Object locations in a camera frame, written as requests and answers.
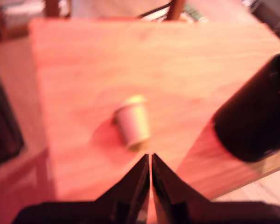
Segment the cup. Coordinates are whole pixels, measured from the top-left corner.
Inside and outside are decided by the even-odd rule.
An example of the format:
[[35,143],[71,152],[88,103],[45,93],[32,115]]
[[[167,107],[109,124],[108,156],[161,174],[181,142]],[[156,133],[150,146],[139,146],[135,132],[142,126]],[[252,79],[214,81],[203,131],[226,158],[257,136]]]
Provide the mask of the cup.
[[146,99],[141,95],[130,97],[122,102],[114,113],[115,121],[129,149],[144,147],[150,138],[145,102]]

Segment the wood grain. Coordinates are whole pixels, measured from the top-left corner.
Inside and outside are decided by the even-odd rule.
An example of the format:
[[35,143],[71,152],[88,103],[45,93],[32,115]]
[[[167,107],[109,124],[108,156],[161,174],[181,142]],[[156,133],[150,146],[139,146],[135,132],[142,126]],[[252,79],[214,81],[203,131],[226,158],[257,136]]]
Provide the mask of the wood grain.
[[[280,53],[266,27],[36,20],[30,29],[58,199],[97,198],[144,153],[157,153],[206,197],[280,168],[276,159],[264,168],[232,157],[210,121]],[[133,94],[148,99],[153,136],[146,151],[127,151],[111,122],[116,105]]]

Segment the wooden table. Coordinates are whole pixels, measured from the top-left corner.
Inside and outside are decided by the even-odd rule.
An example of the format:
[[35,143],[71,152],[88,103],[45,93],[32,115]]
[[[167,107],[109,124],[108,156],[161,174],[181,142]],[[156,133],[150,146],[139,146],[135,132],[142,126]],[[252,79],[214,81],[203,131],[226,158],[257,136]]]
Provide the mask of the wooden table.
[[[36,20],[30,30],[57,200],[94,200],[144,153],[157,153],[208,198],[280,169],[280,152],[251,164],[234,158],[211,122],[280,53],[263,25]],[[125,149],[111,122],[134,94],[148,99],[146,151]]]

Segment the black bottle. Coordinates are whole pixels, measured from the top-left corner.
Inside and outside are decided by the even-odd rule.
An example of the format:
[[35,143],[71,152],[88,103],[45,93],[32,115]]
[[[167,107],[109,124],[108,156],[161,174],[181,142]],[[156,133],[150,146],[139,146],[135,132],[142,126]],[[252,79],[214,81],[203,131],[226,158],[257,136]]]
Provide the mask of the black bottle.
[[214,114],[222,144],[244,161],[280,149],[280,54],[273,57]]

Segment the black object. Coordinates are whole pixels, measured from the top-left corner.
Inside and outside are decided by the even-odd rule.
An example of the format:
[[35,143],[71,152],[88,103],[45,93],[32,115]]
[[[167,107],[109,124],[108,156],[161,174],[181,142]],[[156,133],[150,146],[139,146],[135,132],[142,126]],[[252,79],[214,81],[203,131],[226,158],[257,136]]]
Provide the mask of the black object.
[[[160,224],[280,224],[280,206],[262,202],[211,203],[183,182],[156,154],[152,180]],[[23,209],[13,224],[145,223],[149,199],[148,155],[94,202],[43,203]]]
[[145,199],[149,199],[148,162],[146,154],[94,202],[30,206],[19,213],[13,224],[134,224]]
[[20,129],[0,86],[0,164],[16,156],[23,145]]
[[210,202],[182,181],[159,157],[152,156],[158,223],[280,224],[280,206],[263,202]]
[[244,161],[280,149],[280,54],[271,59],[215,113],[223,145]]
[[280,37],[280,0],[258,0],[251,5],[251,13]]

